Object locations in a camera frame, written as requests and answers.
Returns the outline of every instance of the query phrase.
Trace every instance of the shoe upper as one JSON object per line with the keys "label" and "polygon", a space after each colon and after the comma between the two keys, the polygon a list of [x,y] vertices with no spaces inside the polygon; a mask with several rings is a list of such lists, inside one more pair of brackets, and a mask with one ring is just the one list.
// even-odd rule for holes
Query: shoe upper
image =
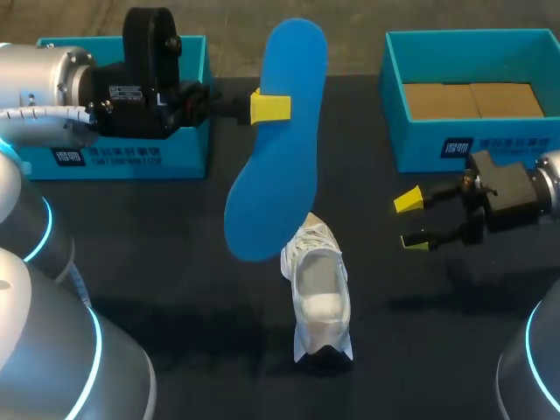
{"label": "shoe upper", "polygon": [[333,233],[323,222],[301,227],[283,251],[291,280],[297,330],[309,354],[347,343],[350,297],[347,270]]}

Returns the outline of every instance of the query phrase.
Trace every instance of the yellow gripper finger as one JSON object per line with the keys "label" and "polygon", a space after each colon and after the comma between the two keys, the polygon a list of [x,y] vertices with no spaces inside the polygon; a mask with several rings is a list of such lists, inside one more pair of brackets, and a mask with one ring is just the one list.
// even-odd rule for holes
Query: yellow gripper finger
{"label": "yellow gripper finger", "polygon": [[251,124],[290,119],[291,97],[261,94],[261,89],[251,94]]}
{"label": "yellow gripper finger", "polygon": [[410,191],[397,198],[394,203],[397,213],[424,208],[424,199],[422,198],[420,187],[418,185],[415,186]]}
{"label": "yellow gripper finger", "polygon": [[404,243],[404,238],[401,236],[401,244],[402,247],[404,249],[419,249],[421,251],[429,251],[430,250],[430,244],[428,242],[421,242],[421,243],[415,243],[413,245],[406,245]]}

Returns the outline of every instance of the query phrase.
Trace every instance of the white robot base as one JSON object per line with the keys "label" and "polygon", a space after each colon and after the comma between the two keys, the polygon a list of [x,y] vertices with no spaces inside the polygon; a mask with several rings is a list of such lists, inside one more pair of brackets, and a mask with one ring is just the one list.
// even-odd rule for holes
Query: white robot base
{"label": "white robot base", "polygon": [[0,249],[0,418],[151,420],[156,398],[136,342]]}

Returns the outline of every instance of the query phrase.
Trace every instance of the gray floor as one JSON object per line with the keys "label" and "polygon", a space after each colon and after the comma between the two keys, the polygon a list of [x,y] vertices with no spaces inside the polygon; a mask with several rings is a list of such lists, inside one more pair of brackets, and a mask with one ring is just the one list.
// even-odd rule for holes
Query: gray floor
{"label": "gray floor", "polygon": [[331,74],[377,73],[390,30],[548,27],[559,0],[0,0],[0,41],[116,35],[131,6],[166,6],[181,34],[206,34],[220,76],[257,75],[266,38],[289,17],[319,24]]}

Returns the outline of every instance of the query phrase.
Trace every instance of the shoe insole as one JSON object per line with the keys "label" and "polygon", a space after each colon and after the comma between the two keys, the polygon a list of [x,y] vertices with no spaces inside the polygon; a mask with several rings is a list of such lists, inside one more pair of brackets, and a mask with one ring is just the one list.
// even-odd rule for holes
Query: shoe insole
{"label": "shoe insole", "polygon": [[290,96],[291,119],[259,124],[253,154],[227,196],[226,241],[241,260],[280,252],[312,209],[326,68],[325,36],[314,23],[291,19],[271,33],[261,95]]}

